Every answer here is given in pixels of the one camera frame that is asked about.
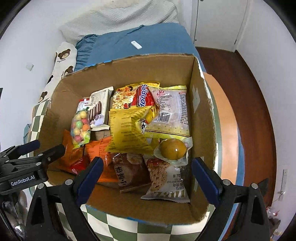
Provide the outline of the white door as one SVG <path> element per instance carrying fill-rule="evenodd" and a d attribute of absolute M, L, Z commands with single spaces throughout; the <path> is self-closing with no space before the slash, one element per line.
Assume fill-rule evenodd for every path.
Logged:
<path fill-rule="evenodd" d="M 195 46 L 233 51 L 247 4 L 247 0 L 197 1 Z"/>

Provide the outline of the Sedaap cheese buldak noodle pack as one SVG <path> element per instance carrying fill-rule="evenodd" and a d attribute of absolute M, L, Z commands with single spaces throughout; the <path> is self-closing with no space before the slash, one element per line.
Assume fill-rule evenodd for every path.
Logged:
<path fill-rule="evenodd" d="M 115 90 L 112 96 L 113 109 L 128 109 L 132 106 L 154 106 L 154 98 L 149 90 L 150 87 L 159 87 L 160 83 L 134 83 Z"/>

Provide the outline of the clear yellow bread pack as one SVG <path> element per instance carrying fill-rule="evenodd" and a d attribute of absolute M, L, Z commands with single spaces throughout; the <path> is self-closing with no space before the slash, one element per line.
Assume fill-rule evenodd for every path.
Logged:
<path fill-rule="evenodd" d="M 147 138 L 176 138 L 184 140 L 190 136 L 187 109 L 187 87 L 150 87 L 158 112 L 148 124 L 144 135 Z"/>

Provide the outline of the colourful candy ball bag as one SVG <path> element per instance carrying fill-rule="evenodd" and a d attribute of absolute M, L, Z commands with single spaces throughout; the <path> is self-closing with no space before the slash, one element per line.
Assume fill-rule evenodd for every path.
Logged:
<path fill-rule="evenodd" d="M 77 111 L 71 121 L 70 134 L 73 149 L 81 148 L 90 142 L 90 120 L 88 108 Z"/>

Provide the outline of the wall socket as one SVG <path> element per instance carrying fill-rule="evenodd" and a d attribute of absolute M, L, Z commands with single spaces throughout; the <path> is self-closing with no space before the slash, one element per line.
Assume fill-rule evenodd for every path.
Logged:
<path fill-rule="evenodd" d="M 34 65 L 32 63 L 28 63 L 26 65 L 26 69 L 28 69 L 29 71 L 32 71 L 33 68 L 34 68 Z"/>

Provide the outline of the brown cake snack pack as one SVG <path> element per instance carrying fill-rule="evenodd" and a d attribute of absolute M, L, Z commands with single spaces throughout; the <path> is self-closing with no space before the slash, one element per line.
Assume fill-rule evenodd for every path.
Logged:
<path fill-rule="evenodd" d="M 120 193 L 131 192 L 151 184 L 149 171 L 141 154 L 118 153 L 113 156 L 112 162 Z"/>

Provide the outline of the orange snack packet right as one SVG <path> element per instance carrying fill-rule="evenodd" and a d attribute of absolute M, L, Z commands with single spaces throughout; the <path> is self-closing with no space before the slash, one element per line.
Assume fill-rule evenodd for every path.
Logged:
<path fill-rule="evenodd" d="M 99 141 L 90 141 L 85 145 L 85 149 L 90 161 L 92 161 L 95 157 L 100 157 L 103 160 L 103 172 L 97 183 L 106 187 L 118 189 L 118 177 L 114 170 L 112 155 L 106 151 L 110 142 L 111 136 L 102 138 Z"/>

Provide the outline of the orange snack packet left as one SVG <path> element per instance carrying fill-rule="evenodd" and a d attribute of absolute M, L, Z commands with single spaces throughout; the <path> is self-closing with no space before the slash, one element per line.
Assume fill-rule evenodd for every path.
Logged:
<path fill-rule="evenodd" d="M 84 156 L 84 148 L 73 149 L 72 137 L 68 130 L 64 130 L 62 145 L 65 154 L 58 160 L 58 167 L 70 173 L 69 167 Z"/>

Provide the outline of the blue bed sheet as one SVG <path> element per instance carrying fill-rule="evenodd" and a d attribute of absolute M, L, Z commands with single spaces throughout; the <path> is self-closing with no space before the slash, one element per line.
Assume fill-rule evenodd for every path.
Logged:
<path fill-rule="evenodd" d="M 137 41 L 137 50 L 130 43 Z M 75 71 L 102 62 L 148 54 L 190 54 L 198 58 L 202 71 L 206 72 L 200 55 L 185 27 L 177 23 L 161 23 L 112 32 L 103 35 L 87 35 L 77 44 Z"/>

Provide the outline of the red snack packet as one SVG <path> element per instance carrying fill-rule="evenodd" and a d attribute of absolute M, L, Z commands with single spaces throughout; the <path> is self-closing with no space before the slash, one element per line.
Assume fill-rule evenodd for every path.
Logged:
<path fill-rule="evenodd" d="M 78 175 L 88 167 L 89 163 L 89 157 L 83 156 L 69 167 L 70 172 L 75 175 Z"/>

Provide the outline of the brown cardboard box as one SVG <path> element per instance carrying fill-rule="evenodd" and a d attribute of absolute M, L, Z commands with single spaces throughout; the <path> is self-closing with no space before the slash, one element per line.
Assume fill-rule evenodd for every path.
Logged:
<path fill-rule="evenodd" d="M 55 88 L 47 110 L 39 141 L 40 152 L 62 143 L 63 132 L 70 128 L 79 99 L 110 86 L 159 82 L 162 87 L 185 85 L 191 155 L 202 157 L 213 168 L 217 153 L 213 102 L 198 60 L 187 54 L 133 56 L 84 68 L 64 77 Z M 190 202 L 143 200 L 144 190 L 120 193 L 117 189 L 96 185 L 88 204 L 105 213 L 163 225 L 187 225 L 200 221 L 208 202 L 200 187 L 189 190 Z"/>

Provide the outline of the yellow snack bag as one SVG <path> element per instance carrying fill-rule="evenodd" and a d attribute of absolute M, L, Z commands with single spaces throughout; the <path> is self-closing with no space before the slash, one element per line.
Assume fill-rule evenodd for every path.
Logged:
<path fill-rule="evenodd" d="M 152 106 L 111 109 L 109 111 L 111 142 L 106 151 L 152 155 L 160 144 L 159 138 L 148 137 L 145 134 L 145 129 L 154 117 L 152 109 Z"/>

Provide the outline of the green white checkered cushion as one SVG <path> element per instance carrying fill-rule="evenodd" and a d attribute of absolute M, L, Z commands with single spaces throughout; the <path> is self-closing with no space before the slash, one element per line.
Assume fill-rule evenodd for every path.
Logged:
<path fill-rule="evenodd" d="M 45 113 L 36 115 L 41 121 L 41 146 L 52 147 L 62 142 L 64 130 L 81 99 L 81 88 L 73 91 L 77 79 L 85 72 L 62 80 Z M 244 182 L 244 150 L 237 121 L 229 100 L 218 81 L 206 72 L 198 71 L 192 80 L 204 78 L 213 102 L 216 127 L 215 170 L 223 179 L 235 184 Z M 187 184 L 194 191 L 190 203 L 142 200 L 145 189 L 121 194 L 118 189 L 96 184 L 86 204 L 81 206 L 89 224 L 102 240 L 194 240 L 214 211 L 206 203 L 197 181 Z"/>

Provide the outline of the bear print pillow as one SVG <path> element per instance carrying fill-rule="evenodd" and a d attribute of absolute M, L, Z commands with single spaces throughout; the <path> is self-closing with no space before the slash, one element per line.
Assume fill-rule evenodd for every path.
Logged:
<path fill-rule="evenodd" d="M 51 98 L 56 86 L 66 75 L 71 74 L 76 66 L 77 49 L 68 42 L 62 42 L 55 55 L 52 74 L 41 93 L 39 103 Z"/>

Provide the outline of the red white snack pack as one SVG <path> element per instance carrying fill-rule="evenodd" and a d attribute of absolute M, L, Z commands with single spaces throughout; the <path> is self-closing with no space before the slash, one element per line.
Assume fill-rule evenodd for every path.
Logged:
<path fill-rule="evenodd" d="M 90 97 L 85 97 L 83 99 L 80 99 L 76 109 L 76 113 L 83 110 L 89 111 L 89 101 L 90 101 Z"/>

